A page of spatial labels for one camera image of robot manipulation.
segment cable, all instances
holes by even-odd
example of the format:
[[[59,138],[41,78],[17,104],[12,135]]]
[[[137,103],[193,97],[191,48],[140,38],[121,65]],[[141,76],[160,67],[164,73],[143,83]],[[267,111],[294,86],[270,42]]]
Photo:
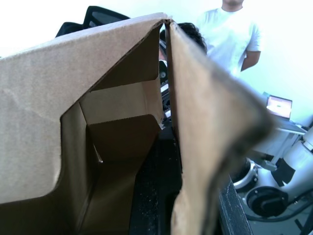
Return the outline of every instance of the cable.
[[[303,206],[301,206],[300,208],[296,209],[293,213],[279,217],[279,218],[266,219],[266,218],[262,218],[262,217],[254,217],[254,216],[248,215],[248,214],[246,214],[246,218],[247,218],[247,220],[259,221],[259,222],[268,222],[268,223],[281,222],[281,221],[285,221],[287,219],[290,219],[290,218],[296,216],[297,214],[301,213],[302,211],[304,211],[306,208],[308,208],[312,204],[313,204],[313,201],[310,201],[310,202],[304,204]]]

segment man's arm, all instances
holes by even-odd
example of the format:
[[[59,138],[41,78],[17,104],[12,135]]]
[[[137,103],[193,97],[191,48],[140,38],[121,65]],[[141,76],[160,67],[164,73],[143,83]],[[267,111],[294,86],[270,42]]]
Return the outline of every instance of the man's arm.
[[[261,52],[260,51],[247,51],[246,58],[244,60],[243,66],[241,67],[241,71],[244,71],[252,66],[255,66],[260,59]]]
[[[259,26],[255,24],[253,26],[251,40],[246,48],[246,58],[241,67],[241,71],[255,66],[259,62],[261,51],[263,50],[263,40],[262,31]]]

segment man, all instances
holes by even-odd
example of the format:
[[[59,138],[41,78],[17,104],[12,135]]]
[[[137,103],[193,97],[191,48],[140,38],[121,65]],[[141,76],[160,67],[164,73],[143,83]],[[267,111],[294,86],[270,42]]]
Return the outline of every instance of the man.
[[[244,0],[223,0],[221,8],[203,13],[197,22],[207,55],[233,77],[259,61],[263,38]]]
[[[178,25],[206,53],[206,44],[204,38],[199,33],[199,29],[193,23],[179,23]],[[160,32],[160,60],[166,60],[165,41],[165,30],[163,30]]]

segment white t-shirt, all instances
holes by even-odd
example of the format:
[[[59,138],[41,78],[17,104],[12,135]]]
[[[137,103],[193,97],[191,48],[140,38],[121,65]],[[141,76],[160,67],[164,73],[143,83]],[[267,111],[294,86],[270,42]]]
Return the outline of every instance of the white t-shirt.
[[[205,39],[208,57],[236,78],[240,76],[246,50],[263,50],[261,30],[246,9],[207,11],[198,18],[197,27]]]

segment cardboard flap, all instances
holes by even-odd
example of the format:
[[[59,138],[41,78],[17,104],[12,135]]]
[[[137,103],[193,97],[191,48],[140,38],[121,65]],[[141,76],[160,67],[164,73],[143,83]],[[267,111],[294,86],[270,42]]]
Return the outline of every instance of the cardboard flap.
[[[112,87],[86,94],[80,101],[87,124],[151,114],[163,118],[160,79]]]
[[[255,97],[175,23],[167,29],[171,109],[183,168],[171,234],[213,234],[221,180],[272,124]]]
[[[54,189],[61,115],[164,19],[153,14],[91,28],[0,60],[0,135],[8,137],[0,142],[0,203]]]

